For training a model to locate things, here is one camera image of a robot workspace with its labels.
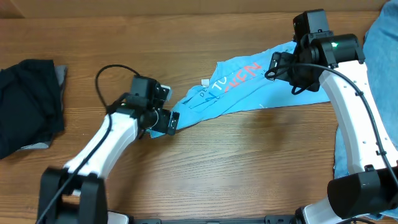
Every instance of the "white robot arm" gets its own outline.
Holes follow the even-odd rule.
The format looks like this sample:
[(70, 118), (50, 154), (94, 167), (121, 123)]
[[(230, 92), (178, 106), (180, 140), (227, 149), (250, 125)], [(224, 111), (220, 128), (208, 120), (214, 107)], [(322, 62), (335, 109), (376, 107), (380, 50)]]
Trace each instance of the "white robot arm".
[(335, 36), (321, 9), (306, 11), (293, 22), (295, 52), (275, 53), (265, 77), (289, 82), (293, 94), (323, 87), (343, 134), (350, 175), (330, 181), (327, 198), (298, 209), (291, 224), (349, 223), (353, 217), (396, 208), (398, 152), (370, 91), (358, 38)]
[[(395, 149), (382, 123), (374, 102), (369, 82), (366, 64), (359, 64), (357, 60), (339, 63), (335, 70), (346, 75), (363, 92), (377, 124), (381, 144), (392, 166), (397, 165), (398, 151)], [(326, 91), (333, 105), (336, 117), (343, 134), (347, 152), (347, 165), (350, 174), (366, 172), (365, 167), (385, 169), (386, 165), (379, 152), (372, 124), (368, 112), (361, 99), (355, 95), (355, 90), (339, 76), (324, 71), (320, 76), (320, 84)], [(306, 224), (335, 224), (344, 221), (333, 211), (329, 198), (326, 197), (316, 204), (309, 205), (303, 210)]]
[[(396, 208), (398, 180), (395, 173), (398, 173), (398, 152), (377, 111), (358, 39), (352, 34), (334, 36), (329, 31), (323, 10), (307, 11), (297, 16), (294, 28), (298, 43), (294, 54), (275, 53), (265, 76), (289, 82), (294, 86), (293, 94), (304, 90), (318, 91), (320, 86), (323, 87), (343, 133), (350, 175), (332, 180), (328, 184), (326, 198), (298, 209), (288, 223), (336, 224), (352, 217)], [(171, 89), (149, 78), (139, 79), (142, 80), (138, 83), (133, 81), (131, 94), (122, 97), (126, 99), (124, 103), (119, 100), (113, 104), (112, 130), (78, 171), (74, 183), (64, 192), (80, 195), (79, 209), (71, 212), (59, 199), (50, 210), (45, 210), (48, 204), (51, 205), (50, 199), (54, 198), (60, 184), (76, 172), (77, 167), (101, 141), (108, 130), (108, 116), (94, 138), (79, 155), (65, 164), (64, 170), (49, 169), (42, 176), (38, 217), (47, 214), (46, 223), (61, 223), (60, 220), (87, 224), (131, 223), (127, 215), (108, 212), (103, 180), (141, 129), (152, 128), (174, 134), (178, 121), (177, 113), (171, 114), (162, 109), (163, 102), (170, 98)], [(367, 101), (369, 107), (364, 105), (363, 100)], [(270, 216), (266, 216), (265, 220), (278, 220), (267, 217)]]

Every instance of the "black bracket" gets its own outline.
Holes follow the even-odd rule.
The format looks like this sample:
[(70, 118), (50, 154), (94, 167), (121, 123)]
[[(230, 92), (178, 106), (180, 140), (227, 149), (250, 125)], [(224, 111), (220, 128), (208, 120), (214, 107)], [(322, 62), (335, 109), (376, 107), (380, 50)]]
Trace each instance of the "black bracket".
[(265, 224), (290, 224), (294, 215), (267, 215), (264, 218)]
[(340, 62), (357, 60), (363, 63), (365, 56), (361, 44), (354, 34), (334, 35), (323, 9), (305, 11), (293, 20), (294, 41), (297, 45), (293, 54), (276, 52), (272, 55), (269, 69), (285, 66), (274, 71), (273, 78), (289, 82), (294, 95), (304, 90), (318, 91), (322, 68), (289, 67), (294, 63), (311, 63), (336, 68)]
[(108, 113), (124, 113), (138, 120), (141, 130), (151, 129), (174, 135), (180, 117), (178, 112), (163, 109), (170, 89), (153, 78), (135, 76), (130, 93), (123, 93), (107, 108)]
[[(44, 212), (69, 175), (66, 169), (47, 168), (43, 173), (37, 218)], [(87, 177), (78, 175), (73, 178), (63, 195), (71, 195), (74, 190), (80, 190), (80, 204), (65, 203), (62, 201), (61, 195), (57, 198), (57, 202), (50, 207), (42, 223), (107, 224), (108, 208), (104, 180), (91, 174)]]

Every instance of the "black cloth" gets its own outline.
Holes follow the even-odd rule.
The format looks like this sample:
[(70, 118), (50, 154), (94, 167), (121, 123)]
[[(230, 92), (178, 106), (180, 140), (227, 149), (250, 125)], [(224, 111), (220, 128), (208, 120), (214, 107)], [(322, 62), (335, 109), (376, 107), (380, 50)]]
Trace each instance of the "black cloth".
[(0, 159), (63, 129), (52, 60), (25, 60), (0, 71)]

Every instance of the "black cable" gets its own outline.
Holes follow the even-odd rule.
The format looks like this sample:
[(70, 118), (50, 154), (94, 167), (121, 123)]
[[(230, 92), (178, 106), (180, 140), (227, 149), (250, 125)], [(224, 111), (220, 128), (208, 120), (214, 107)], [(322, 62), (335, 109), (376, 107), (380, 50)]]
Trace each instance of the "black cable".
[(339, 224), (350, 224), (351, 222), (354, 222), (354, 223), (362, 222), (362, 223), (367, 223), (367, 224), (375, 224), (374, 222), (366, 220), (364, 218), (350, 218), (349, 220), (339, 222)]
[(373, 131), (374, 131), (374, 135), (376, 137), (376, 144), (379, 147), (379, 155), (382, 157), (382, 159), (384, 161), (384, 164), (386, 165), (386, 167), (387, 167), (387, 169), (388, 169), (388, 171), (389, 171), (389, 173), (390, 173), (392, 179), (394, 180), (395, 185), (396, 185), (396, 187), (398, 189), (398, 179), (397, 179), (396, 175), (394, 174), (394, 171), (392, 170), (390, 162), (387, 159), (386, 152), (385, 152), (385, 150), (383, 148), (383, 145), (381, 143), (380, 134), (379, 134), (379, 131), (377, 129), (376, 121), (374, 120), (373, 113), (371, 111), (371, 108), (369, 106), (368, 101), (366, 100), (365, 96), (363, 95), (363, 92), (358, 88), (358, 86), (356, 86), (355, 83), (353, 83), (348, 77), (346, 77), (345, 75), (343, 75), (340, 72), (337, 72), (334, 69), (331, 69), (329, 67), (325, 67), (325, 66), (322, 66), (322, 65), (311, 64), (311, 63), (293, 63), (293, 64), (290, 64), (290, 65), (277, 66), (277, 67), (274, 67), (274, 68), (268, 70), (266, 72), (265, 76), (268, 73), (274, 72), (274, 71), (276, 71), (276, 70), (278, 70), (280, 68), (290, 68), (290, 67), (312, 67), (312, 68), (324, 69), (324, 70), (326, 70), (328, 72), (331, 72), (331, 73), (334, 73), (335, 75), (338, 75), (340, 78), (342, 78), (344, 81), (346, 81), (349, 85), (351, 85), (354, 88), (354, 90), (356, 92), (356, 95), (361, 98), (361, 100), (362, 100), (362, 102), (363, 102), (363, 104), (364, 104), (364, 106), (366, 108), (366, 111), (368, 112), (369, 119), (371, 120)]
[(293, 86), (293, 88), (292, 88), (292, 94), (293, 94), (293, 95), (298, 95), (298, 94), (304, 92), (307, 88), (310, 88), (311, 86), (312, 86), (312, 83), (309, 84), (309, 85), (307, 85), (305, 88), (299, 89), (298, 91), (296, 91), (297, 86)]
[(91, 150), (91, 152), (82, 160), (82, 162), (80, 163), (80, 165), (75, 169), (75, 171), (73, 171), (73, 173), (69, 176), (69, 178), (62, 184), (62, 186), (58, 189), (57, 193), (55, 193), (54, 197), (51, 199), (50, 203), (47, 205), (47, 207), (45, 208), (45, 210), (43, 211), (43, 213), (40, 215), (40, 218), (37, 220), (36, 224), (41, 224), (45, 218), (45, 215), (49, 212), (49, 210), (51, 209), (51, 207), (53, 206), (53, 204), (58, 200), (58, 198), (61, 196), (62, 192), (65, 190), (65, 188), (68, 186), (68, 184), (72, 181), (72, 179), (77, 175), (77, 173), (79, 173), (80, 169), (83, 168), (83, 166), (90, 160), (90, 158), (93, 156), (93, 154), (100, 148), (100, 146), (102, 145), (102, 143), (104, 143), (105, 139), (108, 137), (109, 133), (112, 130), (112, 116), (110, 113), (108, 113), (108, 106), (105, 102), (104, 97), (101, 94), (100, 88), (98, 86), (98, 77), (100, 76), (100, 74), (106, 70), (107, 68), (112, 68), (112, 67), (121, 67), (121, 68), (125, 68), (128, 69), (132, 72), (134, 72), (137, 76), (140, 76), (138, 74), (138, 72), (136, 72), (134, 69), (127, 67), (125, 65), (107, 65), (103, 68), (101, 68), (101, 70), (97, 73), (97, 76), (95, 76), (95, 90), (97, 92), (97, 95), (99, 97), (99, 100), (101, 101), (102, 105), (105, 107), (106, 110), (106, 114), (109, 117), (109, 125), (108, 128), (106, 129), (106, 132), (104, 134), (104, 136), (101, 138), (101, 140), (99, 140), (98, 144), (93, 148), (93, 150)]
[(264, 76), (265, 76), (267, 79), (276, 78), (276, 77), (280, 76), (281, 74), (287, 72), (289, 69), (290, 69), (290, 67), (289, 67), (289, 68), (286, 68), (285, 70), (283, 70), (283, 71), (281, 71), (281, 72), (278, 72), (278, 73), (276, 73), (276, 74), (273, 74), (273, 75), (268, 75), (268, 74), (269, 74), (269, 73), (268, 73), (269, 70), (268, 70)]

